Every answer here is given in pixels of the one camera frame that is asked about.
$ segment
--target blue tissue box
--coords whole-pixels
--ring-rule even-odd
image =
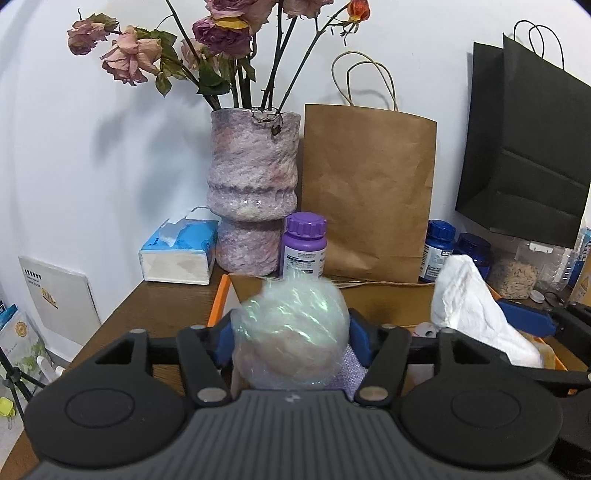
[[[158,229],[139,251],[144,279],[169,283],[209,285],[215,263],[216,220],[186,220],[173,246]]]

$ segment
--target plastic container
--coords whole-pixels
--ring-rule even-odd
[[[311,212],[292,213],[285,221],[281,237],[281,276],[292,270],[319,277],[326,255],[326,219]]]
[[[573,274],[577,257],[575,250],[555,247],[552,254],[548,255],[534,288],[543,293],[546,291],[557,293],[564,290]]]
[[[486,280],[491,271],[491,245],[482,237],[471,233],[460,233],[453,250],[454,255],[468,255],[474,260],[482,278]]]
[[[446,258],[453,253],[455,237],[456,228],[453,225],[443,220],[429,220],[419,280],[427,283],[435,281]]]
[[[564,248],[522,241],[516,254],[497,255],[488,277],[489,285],[506,299],[526,299],[540,273]]]

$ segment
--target vase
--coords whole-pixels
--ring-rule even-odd
[[[296,209],[300,119],[290,112],[212,112],[207,204],[213,213],[238,222],[266,222]]]
[[[224,270],[264,276],[277,270],[283,221],[235,222],[222,218],[217,227],[217,263]]]
[[[282,220],[297,206],[300,116],[226,108],[212,112],[207,205],[222,217],[217,263],[231,273],[278,267]]]

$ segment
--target purple fabric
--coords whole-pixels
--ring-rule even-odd
[[[361,385],[368,370],[361,366],[359,360],[353,353],[350,345],[343,355],[343,366],[333,381],[326,387],[327,390],[343,390],[350,401],[353,401],[355,392]]]

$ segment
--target dried leaf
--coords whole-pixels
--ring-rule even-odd
[[[168,80],[164,72],[160,72],[156,75],[156,88],[160,93],[162,93],[163,97],[166,97],[167,93],[172,87],[173,84],[170,83],[170,80]]]

